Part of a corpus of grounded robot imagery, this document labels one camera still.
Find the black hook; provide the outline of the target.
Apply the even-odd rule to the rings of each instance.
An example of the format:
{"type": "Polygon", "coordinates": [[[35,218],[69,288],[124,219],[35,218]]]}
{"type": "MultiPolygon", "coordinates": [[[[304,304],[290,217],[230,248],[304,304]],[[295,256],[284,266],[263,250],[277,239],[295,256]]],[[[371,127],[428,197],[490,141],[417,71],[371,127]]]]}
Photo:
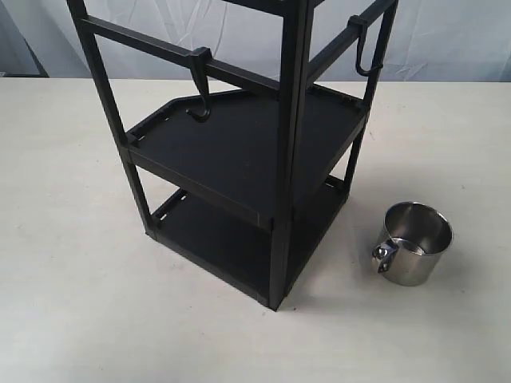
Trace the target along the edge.
{"type": "Polygon", "coordinates": [[[367,30],[369,28],[369,22],[362,18],[359,15],[352,15],[350,16],[348,23],[348,27],[356,27],[358,30],[358,41],[357,41],[357,47],[356,47],[356,58],[355,58],[355,70],[358,73],[358,75],[362,77],[369,77],[374,72],[380,70],[383,67],[383,64],[378,64],[375,66],[372,66],[370,69],[365,70],[362,68],[362,54],[364,50],[364,46],[366,43],[366,35],[367,30]]]}
{"type": "Polygon", "coordinates": [[[190,60],[190,72],[195,86],[203,101],[204,110],[197,112],[192,109],[187,109],[186,113],[191,116],[195,121],[204,123],[211,115],[211,97],[209,92],[208,77],[206,74],[206,66],[212,60],[211,50],[207,47],[200,47],[194,49],[188,55],[190,60]]]}

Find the black metal shelf rack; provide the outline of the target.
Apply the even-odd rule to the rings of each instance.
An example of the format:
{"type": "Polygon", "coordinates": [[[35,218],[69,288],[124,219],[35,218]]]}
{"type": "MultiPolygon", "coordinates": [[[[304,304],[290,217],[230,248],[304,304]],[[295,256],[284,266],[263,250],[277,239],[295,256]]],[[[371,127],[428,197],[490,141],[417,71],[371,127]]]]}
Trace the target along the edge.
{"type": "MultiPolygon", "coordinates": [[[[245,1],[283,21],[279,79],[227,62],[199,92],[125,129],[97,45],[102,37],[190,67],[192,50],[68,8],[146,234],[278,310],[348,199],[381,70],[355,70],[358,30],[311,55],[315,1],[245,1]]],[[[398,3],[372,2],[362,68],[383,64],[398,3]]]]}

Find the stainless steel cup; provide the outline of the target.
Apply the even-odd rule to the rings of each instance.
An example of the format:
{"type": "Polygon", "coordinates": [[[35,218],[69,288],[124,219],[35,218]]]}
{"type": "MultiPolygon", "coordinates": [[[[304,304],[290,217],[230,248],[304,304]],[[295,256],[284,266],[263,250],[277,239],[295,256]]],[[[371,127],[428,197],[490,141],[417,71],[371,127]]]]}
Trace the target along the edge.
{"type": "Polygon", "coordinates": [[[454,238],[448,220],[423,203],[391,206],[371,252],[374,272],[401,286],[425,283],[454,238]]]}

